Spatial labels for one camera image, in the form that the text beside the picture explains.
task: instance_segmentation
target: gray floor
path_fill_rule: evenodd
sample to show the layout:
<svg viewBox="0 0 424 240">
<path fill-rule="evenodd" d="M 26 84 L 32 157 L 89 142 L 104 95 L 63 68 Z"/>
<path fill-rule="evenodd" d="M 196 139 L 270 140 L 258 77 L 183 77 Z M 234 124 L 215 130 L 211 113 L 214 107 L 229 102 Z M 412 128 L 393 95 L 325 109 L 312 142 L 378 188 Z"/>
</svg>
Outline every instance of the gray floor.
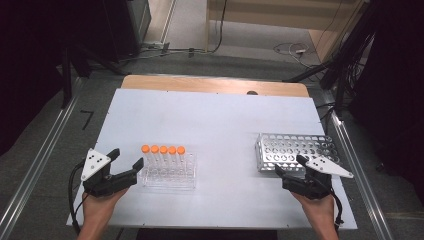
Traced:
<svg viewBox="0 0 424 240">
<path fill-rule="evenodd" d="M 175 13 L 173 16 L 174 22 L 171 23 L 167 36 L 168 41 L 172 45 L 175 44 L 173 47 L 198 47 L 195 45 L 196 43 L 176 40 L 176 35 L 184 36 L 184 34 L 181 34 L 181 31 L 180 34 L 177 31 L 175 34 L 172 32 L 172 29 L 176 28 L 172 24 L 178 22 L 176 21 L 178 19 L 177 10 Z M 299 37 L 299 31 L 293 30 L 292 33 L 295 36 L 291 38 Z M 292 39 L 281 38 L 279 41 L 290 42 Z M 306 42 L 310 40 L 302 37 L 302 39 L 299 38 L 296 41 Z M 252 41 L 244 44 L 254 46 L 256 43 Z M 230 48 L 224 37 L 221 50 L 225 50 L 226 47 Z M 225 50 L 223 52 L 226 54 L 196 55 L 193 58 L 188 58 L 186 54 L 176 54 L 151 59 L 138 59 L 128 62 L 122 68 L 133 72 L 133 74 L 223 76 L 263 81 L 288 79 L 305 70 L 304 66 L 293 61 L 290 56 L 283 56 L 285 59 L 274 59 L 271 57 L 272 54 L 276 54 L 278 57 L 282 56 L 273 53 L 269 48 L 262 51 L 264 54 L 261 54 L 260 59 L 251 57 L 251 55 L 227 56 L 231 55 L 231 51 Z M 308 63 L 316 64 L 313 59 Z M 116 88 L 119 88 L 122 80 L 122 76 L 116 76 L 103 69 L 94 71 L 90 79 L 83 79 L 84 85 L 80 97 L 9 239 L 75 238 L 71 227 L 65 225 L 69 214 L 66 192 L 68 176 L 73 166 L 80 161 L 81 157 L 85 156 L 87 149 L 95 145 L 113 93 Z M 302 83 L 308 86 L 309 94 L 318 105 L 323 103 L 324 99 L 322 90 L 317 87 L 316 81 L 317 79 L 312 77 Z M 61 97 L 61 93 L 58 93 L 48 102 L 13 148 L 0 157 L 0 213 L 2 215 L 53 126 L 60 111 Z M 81 110 L 94 111 L 93 118 L 85 130 L 82 130 L 82 128 L 86 123 L 87 115 L 81 113 Z M 320 115 L 322 116 L 325 111 L 326 109 L 320 109 Z M 375 171 L 374 168 L 379 161 L 373 153 L 372 138 L 367 135 L 367 132 L 361 126 L 355 123 L 348 112 L 344 112 L 344 116 L 351 141 L 378 197 L 381 209 L 387 217 L 394 238 L 420 238 L 419 236 L 423 235 L 424 230 L 422 229 L 423 218 L 418 213 L 423 212 L 423 207 L 411 184 L 400 177 L 388 176 L 386 173 Z M 328 134 L 335 139 L 337 138 L 335 130 L 331 126 Z M 351 198 L 350 203 L 359 229 L 342 231 L 340 233 L 341 239 L 377 239 L 355 181 L 345 180 L 343 184 Z M 114 239 L 118 230 L 118 228 L 110 228 L 104 239 Z M 126 229 L 121 239 L 134 239 L 136 232 L 136 229 Z M 284 230 L 279 231 L 278 234 L 279 239 L 314 238 L 310 229 Z"/>
</svg>

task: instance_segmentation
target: table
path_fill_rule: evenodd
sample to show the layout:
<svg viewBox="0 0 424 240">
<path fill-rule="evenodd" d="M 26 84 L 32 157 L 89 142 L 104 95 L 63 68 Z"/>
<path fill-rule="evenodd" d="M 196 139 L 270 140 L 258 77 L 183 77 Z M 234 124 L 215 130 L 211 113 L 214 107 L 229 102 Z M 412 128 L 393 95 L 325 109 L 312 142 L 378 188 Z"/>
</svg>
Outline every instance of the table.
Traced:
<svg viewBox="0 0 424 240">
<path fill-rule="evenodd" d="M 270 95 L 251 96 L 247 91 Z M 127 76 L 115 93 L 96 150 L 121 149 L 111 169 L 117 174 L 131 168 L 143 144 L 182 144 L 197 154 L 197 185 L 191 190 L 132 186 L 116 206 L 110 224 L 198 229 L 309 227 L 299 203 L 281 189 L 281 179 L 256 170 L 254 151 L 258 132 L 323 134 L 307 95 L 301 84 Z M 284 111 L 269 111 L 275 107 Z M 303 120 L 293 121 L 300 113 Z M 333 185 L 343 202 L 344 228 L 355 229 L 340 179 L 334 178 Z M 82 211 L 77 218 L 82 223 Z"/>
<path fill-rule="evenodd" d="M 224 21 L 309 29 L 318 57 L 324 62 L 338 48 L 344 35 L 355 26 L 367 6 L 365 2 L 364 0 L 230 0 L 227 3 Z M 223 6 L 223 0 L 207 1 L 206 49 L 209 41 L 209 21 L 221 20 Z"/>
</svg>

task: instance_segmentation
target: person's hand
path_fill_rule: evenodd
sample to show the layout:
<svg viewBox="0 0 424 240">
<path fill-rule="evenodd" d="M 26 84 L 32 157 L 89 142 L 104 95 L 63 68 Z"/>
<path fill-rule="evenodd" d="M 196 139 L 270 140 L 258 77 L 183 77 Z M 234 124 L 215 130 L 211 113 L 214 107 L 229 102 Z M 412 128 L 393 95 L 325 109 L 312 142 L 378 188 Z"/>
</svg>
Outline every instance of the person's hand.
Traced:
<svg viewBox="0 0 424 240">
<path fill-rule="evenodd" d="M 339 239 L 334 228 L 334 199 L 331 195 L 319 200 L 311 200 L 293 192 L 292 195 L 302 204 L 303 211 L 319 239 Z"/>
<path fill-rule="evenodd" d="M 87 196 L 87 193 L 83 193 L 82 199 L 87 197 L 83 203 L 84 224 L 77 239 L 100 239 L 112 217 L 116 203 L 127 191 L 128 188 L 114 193 L 112 196 L 101 198 Z"/>
</svg>

